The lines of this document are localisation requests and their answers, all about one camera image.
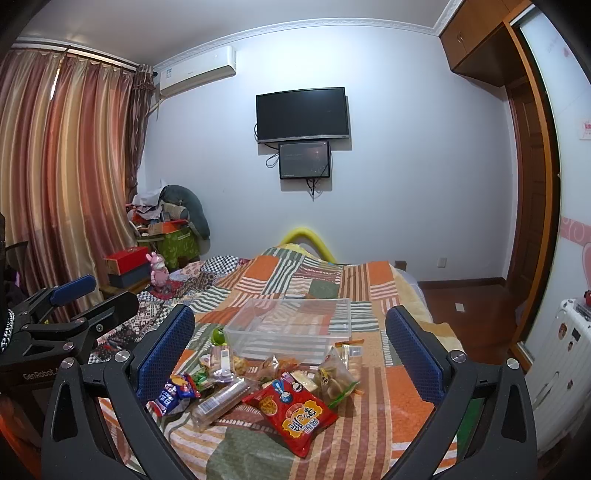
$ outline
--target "yellow foam tube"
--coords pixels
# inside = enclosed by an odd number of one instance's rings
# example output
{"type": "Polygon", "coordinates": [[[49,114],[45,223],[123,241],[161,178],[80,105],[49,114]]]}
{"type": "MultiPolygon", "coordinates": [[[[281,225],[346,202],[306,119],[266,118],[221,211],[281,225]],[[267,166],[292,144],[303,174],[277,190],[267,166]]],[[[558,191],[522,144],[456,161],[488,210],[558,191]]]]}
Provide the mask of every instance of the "yellow foam tube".
{"type": "Polygon", "coordinates": [[[336,259],[333,257],[332,253],[330,253],[329,249],[326,248],[324,242],[309,228],[294,228],[283,238],[280,245],[294,243],[293,240],[299,236],[307,238],[312,243],[312,245],[314,245],[315,249],[318,250],[318,253],[322,257],[322,260],[330,263],[336,263],[336,259]]]}

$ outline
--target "brown sheer curtain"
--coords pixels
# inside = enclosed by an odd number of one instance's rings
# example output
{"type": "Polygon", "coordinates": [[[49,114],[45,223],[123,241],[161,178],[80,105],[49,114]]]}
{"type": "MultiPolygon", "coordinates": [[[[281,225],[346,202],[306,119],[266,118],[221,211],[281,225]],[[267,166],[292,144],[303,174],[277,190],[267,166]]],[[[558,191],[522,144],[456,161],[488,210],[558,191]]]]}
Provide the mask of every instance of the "brown sheer curtain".
{"type": "MultiPolygon", "coordinates": [[[[132,81],[111,65],[38,50],[12,50],[0,65],[0,211],[7,243],[29,241],[30,292],[86,274],[105,283],[102,258],[134,244],[125,216],[132,81]]],[[[95,290],[78,307],[101,299],[95,290]]]]}
{"type": "Polygon", "coordinates": [[[138,193],[138,169],[142,161],[150,99],[154,93],[154,69],[140,65],[134,76],[128,119],[128,160],[125,164],[125,193],[129,203],[138,193]]]}

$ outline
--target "curtain rod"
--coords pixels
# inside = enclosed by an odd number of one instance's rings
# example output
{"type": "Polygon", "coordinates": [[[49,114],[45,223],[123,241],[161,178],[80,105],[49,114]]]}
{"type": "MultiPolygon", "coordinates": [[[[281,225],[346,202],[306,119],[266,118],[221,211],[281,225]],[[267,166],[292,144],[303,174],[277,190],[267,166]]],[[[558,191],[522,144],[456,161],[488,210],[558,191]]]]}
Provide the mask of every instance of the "curtain rod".
{"type": "Polygon", "coordinates": [[[106,61],[115,66],[134,72],[138,64],[121,57],[116,57],[108,53],[83,47],[81,45],[61,42],[57,40],[45,40],[41,38],[19,37],[12,44],[13,48],[44,48],[46,50],[64,51],[67,50],[73,54],[79,54],[91,59],[106,61]]]}

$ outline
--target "red object on suitcase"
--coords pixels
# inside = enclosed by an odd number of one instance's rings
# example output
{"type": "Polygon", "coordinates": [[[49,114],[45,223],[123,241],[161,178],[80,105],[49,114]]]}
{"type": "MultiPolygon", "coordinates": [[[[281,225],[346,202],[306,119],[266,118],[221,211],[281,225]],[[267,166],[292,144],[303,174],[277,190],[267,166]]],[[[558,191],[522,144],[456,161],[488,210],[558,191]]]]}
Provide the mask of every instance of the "red object on suitcase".
{"type": "Polygon", "coordinates": [[[107,273],[123,275],[134,268],[148,262],[146,255],[150,253],[148,247],[130,247],[106,257],[107,273]]]}

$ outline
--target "transparent storage box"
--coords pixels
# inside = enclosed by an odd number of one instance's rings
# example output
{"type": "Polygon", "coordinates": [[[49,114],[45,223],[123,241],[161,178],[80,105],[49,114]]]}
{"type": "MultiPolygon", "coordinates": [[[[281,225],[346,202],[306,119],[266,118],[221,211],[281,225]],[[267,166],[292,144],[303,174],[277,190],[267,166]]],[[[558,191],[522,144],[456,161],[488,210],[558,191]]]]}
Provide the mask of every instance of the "transparent storage box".
{"type": "Polygon", "coordinates": [[[249,299],[224,328],[236,355],[264,360],[294,356],[319,365],[329,346],[351,338],[349,299],[249,299]]]}

